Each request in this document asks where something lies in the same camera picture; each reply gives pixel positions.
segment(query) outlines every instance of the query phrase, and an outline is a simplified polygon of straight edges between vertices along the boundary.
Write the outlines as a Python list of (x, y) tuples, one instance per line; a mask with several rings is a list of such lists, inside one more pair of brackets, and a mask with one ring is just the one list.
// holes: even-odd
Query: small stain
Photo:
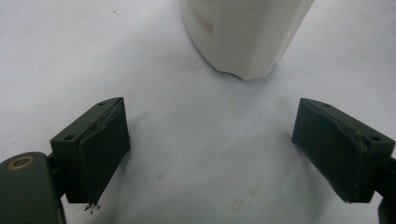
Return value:
[(239, 210), (241, 210), (243, 206), (244, 206), (244, 201), (238, 201), (238, 200), (233, 201), (234, 212), (239, 212)]
[(249, 194), (250, 194), (251, 197), (256, 197), (256, 195), (257, 195), (257, 190), (256, 190), (256, 189), (251, 189), (251, 190), (249, 191)]

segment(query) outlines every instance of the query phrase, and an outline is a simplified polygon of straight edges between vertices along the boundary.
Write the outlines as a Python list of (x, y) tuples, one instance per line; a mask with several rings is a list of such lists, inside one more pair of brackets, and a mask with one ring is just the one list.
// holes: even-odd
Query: white container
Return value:
[(183, 0), (197, 48), (219, 71), (264, 77), (280, 60), (314, 0)]

